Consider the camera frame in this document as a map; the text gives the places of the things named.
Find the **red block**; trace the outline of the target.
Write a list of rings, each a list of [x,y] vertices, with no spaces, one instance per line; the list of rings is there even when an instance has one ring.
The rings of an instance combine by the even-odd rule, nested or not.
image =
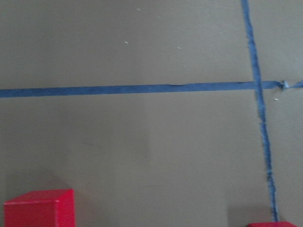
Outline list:
[[[247,227],[297,227],[288,221],[249,223]]]
[[[31,191],[4,202],[4,226],[76,226],[74,190]]]

